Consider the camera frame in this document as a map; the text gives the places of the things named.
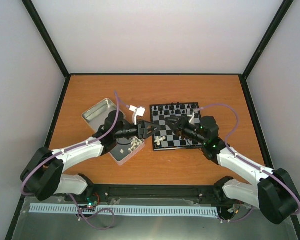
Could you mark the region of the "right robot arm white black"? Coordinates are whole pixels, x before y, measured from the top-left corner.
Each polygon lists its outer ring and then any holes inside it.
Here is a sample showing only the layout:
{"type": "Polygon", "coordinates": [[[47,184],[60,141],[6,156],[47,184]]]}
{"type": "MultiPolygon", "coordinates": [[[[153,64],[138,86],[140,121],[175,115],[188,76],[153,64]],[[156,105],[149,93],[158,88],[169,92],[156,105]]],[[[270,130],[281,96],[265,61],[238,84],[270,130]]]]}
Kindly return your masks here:
{"type": "Polygon", "coordinates": [[[300,212],[300,194],[289,173],[282,168],[274,170],[257,164],[227,145],[219,137],[219,126],[214,117],[202,117],[198,126],[190,123],[186,116],[167,117],[165,122],[178,137],[201,144],[208,160],[247,181],[223,177],[213,186],[217,201],[233,199],[251,205],[276,225],[300,212]]]}

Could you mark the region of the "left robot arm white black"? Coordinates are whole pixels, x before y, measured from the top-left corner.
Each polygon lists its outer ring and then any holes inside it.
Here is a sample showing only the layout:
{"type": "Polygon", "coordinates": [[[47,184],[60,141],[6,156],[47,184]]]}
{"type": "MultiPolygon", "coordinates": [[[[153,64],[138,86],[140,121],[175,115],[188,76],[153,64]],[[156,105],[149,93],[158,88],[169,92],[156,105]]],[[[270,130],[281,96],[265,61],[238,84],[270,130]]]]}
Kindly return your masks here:
{"type": "Polygon", "coordinates": [[[82,173],[68,175],[65,171],[86,160],[108,154],[117,146],[119,139],[145,140],[160,129],[159,125],[145,120],[130,123],[121,111],[113,110],[88,139],[62,149],[39,148],[20,176],[21,193],[34,195],[39,201],[57,194],[77,195],[82,201],[89,201],[94,195],[91,180],[82,173]]]}

